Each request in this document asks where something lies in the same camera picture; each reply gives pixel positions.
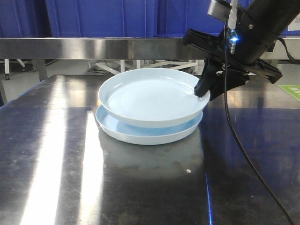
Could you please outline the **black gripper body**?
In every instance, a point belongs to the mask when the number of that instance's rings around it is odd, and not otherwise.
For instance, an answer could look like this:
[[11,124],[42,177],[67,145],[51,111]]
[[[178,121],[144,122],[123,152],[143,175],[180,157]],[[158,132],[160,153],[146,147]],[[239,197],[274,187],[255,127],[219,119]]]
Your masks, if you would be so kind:
[[188,29],[183,37],[183,44],[191,45],[207,53],[216,61],[227,61],[234,69],[243,73],[250,72],[264,76],[271,83],[276,83],[282,77],[279,69],[260,59],[267,47],[252,42],[242,34],[238,35],[234,54],[230,53],[229,42],[224,39],[223,33],[216,37]]

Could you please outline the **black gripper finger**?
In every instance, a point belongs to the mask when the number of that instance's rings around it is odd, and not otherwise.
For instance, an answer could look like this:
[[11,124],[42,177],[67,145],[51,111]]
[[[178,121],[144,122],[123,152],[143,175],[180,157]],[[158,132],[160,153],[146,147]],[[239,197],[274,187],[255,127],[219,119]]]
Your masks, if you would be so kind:
[[[234,89],[239,86],[245,85],[249,81],[249,75],[247,73],[241,73],[235,70],[227,71],[227,90]],[[214,100],[218,96],[222,95],[225,91],[225,71],[220,75],[215,75],[210,86],[210,101]]]
[[194,94],[203,97],[210,91],[210,98],[216,98],[223,94],[223,70],[222,63],[206,57],[202,74],[194,87]]

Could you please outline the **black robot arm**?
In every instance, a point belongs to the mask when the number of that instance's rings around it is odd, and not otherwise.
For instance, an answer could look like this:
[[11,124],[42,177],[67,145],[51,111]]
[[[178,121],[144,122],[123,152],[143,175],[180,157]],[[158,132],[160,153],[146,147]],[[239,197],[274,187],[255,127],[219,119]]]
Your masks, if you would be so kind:
[[204,69],[194,94],[210,92],[213,100],[225,90],[242,86],[249,73],[276,83],[282,73],[260,57],[300,13],[298,0],[253,0],[238,8],[235,32],[222,29],[218,36],[188,29],[183,44],[207,53]]

